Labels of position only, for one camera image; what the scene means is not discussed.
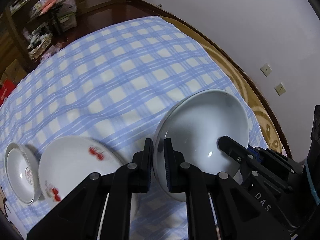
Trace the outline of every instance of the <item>wall socket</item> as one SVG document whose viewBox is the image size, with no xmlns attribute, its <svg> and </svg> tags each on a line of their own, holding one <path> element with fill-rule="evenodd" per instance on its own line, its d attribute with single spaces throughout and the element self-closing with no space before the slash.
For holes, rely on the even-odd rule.
<svg viewBox="0 0 320 240">
<path fill-rule="evenodd" d="M 262 66 L 262 68 L 260 68 L 261 69 L 261 71 L 263 72 L 263 74 L 267 77 L 270 73 L 271 73 L 271 71 L 272 71 L 272 69 L 271 69 L 271 67 L 269 66 L 269 64 L 264 64 L 263 66 Z"/>
<path fill-rule="evenodd" d="M 275 90 L 276 90 L 276 92 L 278 93 L 279 96 L 282 95 L 285 92 L 285 89 L 284 89 L 284 86 L 283 86 L 282 82 L 275 87 Z"/>
</svg>

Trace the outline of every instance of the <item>white plate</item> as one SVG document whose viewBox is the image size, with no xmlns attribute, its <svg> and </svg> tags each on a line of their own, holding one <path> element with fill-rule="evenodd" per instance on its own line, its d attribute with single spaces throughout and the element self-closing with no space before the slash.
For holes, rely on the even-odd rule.
<svg viewBox="0 0 320 240">
<path fill-rule="evenodd" d="M 38 161 L 25 146 L 10 143 L 4 155 L 4 166 L 15 195 L 30 205 L 41 195 L 38 181 Z"/>
<path fill-rule="evenodd" d="M 153 170 L 162 189 L 174 199 L 186 201 L 184 193 L 168 191 L 163 152 L 165 138 L 171 138 L 173 149 L 182 152 L 186 162 L 207 173 L 225 171 L 233 177 L 239 164 L 217 145 L 218 139 L 225 135 L 248 147 L 247 114 L 231 93 L 210 89 L 176 104 L 159 123 L 153 140 Z"/>
<path fill-rule="evenodd" d="M 124 165 L 102 144 L 80 136 L 60 137 L 41 156 L 39 182 L 44 198 L 53 208 L 90 173 L 106 175 Z M 131 218 L 138 206 L 132 194 Z"/>
</svg>

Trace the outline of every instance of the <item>dark red floor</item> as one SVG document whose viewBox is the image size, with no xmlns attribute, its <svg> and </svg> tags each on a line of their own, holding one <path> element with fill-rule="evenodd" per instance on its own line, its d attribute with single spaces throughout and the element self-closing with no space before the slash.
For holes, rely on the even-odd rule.
<svg viewBox="0 0 320 240">
<path fill-rule="evenodd" d="M 150 15 L 156 15 L 156 13 L 148 9 L 137 8 L 130 5 L 128 2 L 112 4 L 77 17 L 77 27 L 72 28 L 64 33 L 68 40 L 63 42 L 62 37 L 54 37 L 52 44 L 56 44 L 57 41 L 59 41 L 62 42 L 63 47 L 65 47 L 73 41 L 104 27 Z M 39 65 L 39 63 L 40 61 L 37 60 L 28 69 L 28 72 L 30 73 L 33 71 Z"/>
</svg>

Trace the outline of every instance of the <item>screw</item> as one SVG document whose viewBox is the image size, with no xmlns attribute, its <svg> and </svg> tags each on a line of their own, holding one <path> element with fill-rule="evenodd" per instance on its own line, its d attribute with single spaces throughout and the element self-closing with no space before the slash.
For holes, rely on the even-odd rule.
<svg viewBox="0 0 320 240">
<path fill-rule="evenodd" d="M 130 170 L 134 170 L 137 167 L 136 163 L 128 163 L 127 168 Z"/>
<path fill-rule="evenodd" d="M 219 172 L 220 179 L 227 179 L 229 177 L 228 173 L 226 172 Z"/>
<path fill-rule="evenodd" d="M 180 167 L 183 169 L 189 169 L 190 168 L 190 163 L 181 163 Z"/>
<path fill-rule="evenodd" d="M 93 173 L 90 174 L 89 178 L 92 179 L 92 180 L 96 180 L 96 179 L 99 178 L 99 176 L 100 176 L 99 173 L 93 172 Z"/>
</svg>

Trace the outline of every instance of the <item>plaid fabric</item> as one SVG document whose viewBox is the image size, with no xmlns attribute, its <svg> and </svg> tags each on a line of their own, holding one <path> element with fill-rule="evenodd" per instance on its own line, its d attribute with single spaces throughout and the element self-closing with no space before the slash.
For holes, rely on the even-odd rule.
<svg viewBox="0 0 320 240">
<path fill-rule="evenodd" d="M 39 65 L 0 109 L 0 184 L 26 230 L 50 208 L 46 201 L 23 206 L 14 195 L 3 162 L 10 142 L 33 145 L 40 159 L 57 137 L 87 136 L 129 162 L 176 102 L 211 88 L 240 99 L 249 119 L 249 144 L 266 148 L 252 110 L 230 79 L 196 41 L 159 17 L 91 33 Z M 151 192 L 141 197 L 131 239 L 187 237 L 185 203 L 165 195 L 154 178 Z"/>
</svg>

